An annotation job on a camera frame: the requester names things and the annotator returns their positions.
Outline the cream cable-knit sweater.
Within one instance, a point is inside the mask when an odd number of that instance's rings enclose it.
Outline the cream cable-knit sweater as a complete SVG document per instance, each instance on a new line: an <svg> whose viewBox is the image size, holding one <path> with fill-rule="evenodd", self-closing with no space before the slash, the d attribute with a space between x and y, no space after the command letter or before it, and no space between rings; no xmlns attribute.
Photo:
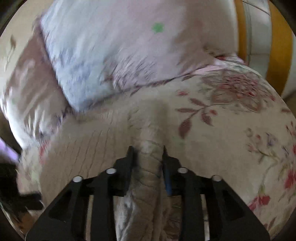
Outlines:
<svg viewBox="0 0 296 241"><path fill-rule="evenodd" d="M115 199L118 240L166 240L170 212L161 161L168 106L141 100L80 121L67 120L52 137L40 174L44 204L75 176L90 178L113 166L129 146L138 152L127 195Z"/></svg>

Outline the floral bed quilt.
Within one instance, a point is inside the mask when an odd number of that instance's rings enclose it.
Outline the floral bed quilt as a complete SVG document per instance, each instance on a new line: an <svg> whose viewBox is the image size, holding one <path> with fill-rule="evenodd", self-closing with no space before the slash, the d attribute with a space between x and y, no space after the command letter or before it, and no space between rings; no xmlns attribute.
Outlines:
<svg viewBox="0 0 296 241"><path fill-rule="evenodd" d="M283 229L295 209L295 117L265 79L238 62L219 61L183 80L118 94L62 125L141 100L168 106L163 150L199 176L221 176L271 237ZM20 192L41 192L52 137L23 151Z"/></svg>

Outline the left floral pillow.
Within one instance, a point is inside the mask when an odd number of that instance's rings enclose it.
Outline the left floral pillow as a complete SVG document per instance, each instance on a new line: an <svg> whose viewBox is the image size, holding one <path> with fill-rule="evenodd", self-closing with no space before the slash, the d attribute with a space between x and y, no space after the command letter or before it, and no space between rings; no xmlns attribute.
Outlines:
<svg viewBox="0 0 296 241"><path fill-rule="evenodd" d="M22 149L48 140L72 112L39 33L20 55L1 94L1 109Z"/></svg>

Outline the floral pillow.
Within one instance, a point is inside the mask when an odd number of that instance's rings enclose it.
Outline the floral pillow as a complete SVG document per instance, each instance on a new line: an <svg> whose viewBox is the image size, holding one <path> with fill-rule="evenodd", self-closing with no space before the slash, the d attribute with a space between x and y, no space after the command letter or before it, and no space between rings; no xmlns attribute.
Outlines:
<svg viewBox="0 0 296 241"><path fill-rule="evenodd" d="M20 55L1 94L1 109L22 149L48 140L72 112L39 33Z"/></svg>
<svg viewBox="0 0 296 241"><path fill-rule="evenodd" d="M237 50L233 1L54 1L40 19L69 104L174 79Z"/></svg>

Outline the right floral pillow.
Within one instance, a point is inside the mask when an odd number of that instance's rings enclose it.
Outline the right floral pillow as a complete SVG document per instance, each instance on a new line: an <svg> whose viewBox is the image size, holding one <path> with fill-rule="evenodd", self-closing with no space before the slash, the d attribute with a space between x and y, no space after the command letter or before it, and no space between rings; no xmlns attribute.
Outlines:
<svg viewBox="0 0 296 241"><path fill-rule="evenodd" d="M69 104L174 79L237 50L233 1L54 1L40 19Z"/></svg>

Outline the wooden headboard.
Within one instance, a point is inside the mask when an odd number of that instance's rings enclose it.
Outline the wooden headboard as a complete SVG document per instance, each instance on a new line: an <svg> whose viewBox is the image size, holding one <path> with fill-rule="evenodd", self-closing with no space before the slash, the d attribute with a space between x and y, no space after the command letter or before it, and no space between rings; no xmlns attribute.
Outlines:
<svg viewBox="0 0 296 241"><path fill-rule="evenodd" d="M238 55L287 98L295 92L295 31L276 1L234 1Z"/></svg>

